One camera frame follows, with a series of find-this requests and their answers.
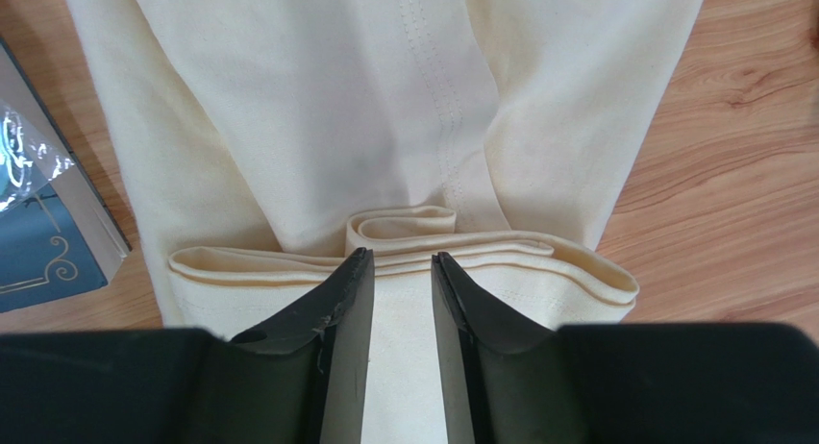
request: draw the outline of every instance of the plastic wrapper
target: plastic wrapper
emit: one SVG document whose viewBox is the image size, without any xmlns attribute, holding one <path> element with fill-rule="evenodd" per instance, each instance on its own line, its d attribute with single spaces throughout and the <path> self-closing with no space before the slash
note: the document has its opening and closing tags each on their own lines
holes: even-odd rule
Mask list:
<svg viewBox="0 0 819 444">
<path fill-rule="evenodd" d="M 74 165 L 61 146 L 0 98 L 0 215 L 36 194 Z"/>
</svg>

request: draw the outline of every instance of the cream fabric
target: cream fabric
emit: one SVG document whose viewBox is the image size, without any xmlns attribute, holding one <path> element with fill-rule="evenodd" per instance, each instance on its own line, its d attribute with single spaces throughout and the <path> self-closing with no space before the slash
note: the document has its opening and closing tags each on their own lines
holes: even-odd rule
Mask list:
<svg viewBox="0 0 819 444">
<path fill-rule="evenodd" d="M 445 441 L 432 253 L 548 327 L 633 306 L 585 247 L 702 0 L 67 1 L 166 324 L 376 251 L 364 442 Z"/>
</svg>

